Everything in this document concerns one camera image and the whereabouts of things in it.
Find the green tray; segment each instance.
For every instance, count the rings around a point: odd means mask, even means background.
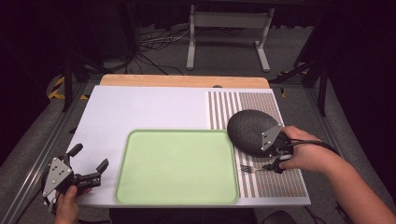
[[[223,130],[134,130],[117,203],[230,204],[239,198],[233,147]]]

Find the fork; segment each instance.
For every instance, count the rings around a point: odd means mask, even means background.
[[[256,171],[267,171],[268,167],[267,165],[264,165],[260,168],[256,168],[254,166],[246,166],[246,165],[241,165],[241,171],[249,173],[249,174],[254,174]]]

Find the metal stand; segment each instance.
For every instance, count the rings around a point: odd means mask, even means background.
[[[229,13],[229,12],[200,12],[195,11],[195,6],[191,6],[190,13],[190,43],[187,55],[187,69],[194,68],[195,57],[195,27],[233,27],[262,29],[262,38],[255,41],[257,53],[259,54],[262,70],[270,71],[267,58],[264,53],[264,42],[270,28],[274,9],[270,8],[268,13]]]

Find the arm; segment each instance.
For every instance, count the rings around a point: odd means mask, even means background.
[[[318,140],[295,127],[285,127],[290,139]],[[279,164],[326,176],[337,202],[354,223],[396,223],[396,216],[364,182],[355,168],[330,150],[315,145],[294,146],[294,156]]]

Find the human hand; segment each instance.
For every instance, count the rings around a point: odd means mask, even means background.
[[[78,206],[76,204],[76,197],[78,188],[70,186],[65,195],[60,194],[57,207],[55,224],[76,224],[78,223]]]
[[[289,139],[320,141],[314,135],[294,126],[284,127],[282,130]],[[338,155],[327,148],[312,144],[301,144],[293,147],[293,157],[279,164],[281,169],[303,169],[309,172],[325,174],[336,163],[345,162]]]

